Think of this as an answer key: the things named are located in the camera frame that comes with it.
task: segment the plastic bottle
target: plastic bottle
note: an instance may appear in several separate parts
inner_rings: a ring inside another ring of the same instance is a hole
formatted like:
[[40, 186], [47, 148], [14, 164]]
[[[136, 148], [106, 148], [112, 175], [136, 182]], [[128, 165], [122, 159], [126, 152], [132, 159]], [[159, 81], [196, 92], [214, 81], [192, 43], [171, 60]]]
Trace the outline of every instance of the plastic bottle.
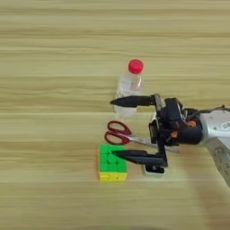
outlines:
[[[143, 91], [142, 71], [144, 64], [139, 59], [132, 59], [128, 63], [128, 71], [119, 79], [116, 98], [130, 95], [140, 95]], [[115, 112], [122, 117], [129, 117], [137, 113], [137, 108], [114, 106]]]

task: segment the wood grain surface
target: wood grain surface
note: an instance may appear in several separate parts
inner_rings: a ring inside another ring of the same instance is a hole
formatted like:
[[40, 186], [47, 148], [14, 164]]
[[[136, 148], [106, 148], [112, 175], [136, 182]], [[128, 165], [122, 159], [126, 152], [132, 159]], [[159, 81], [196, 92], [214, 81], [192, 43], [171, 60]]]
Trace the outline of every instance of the wood grain surface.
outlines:
[[[229, 25], [228, 0], [1, 0], [0, 229], [229, 229], [230, 190], [205, 149], [168, 153], [160, 178], [96, 173], [131, 58], [145, 94], [230, 105]], [[124, 121], [148, 137], [151, 112]]]

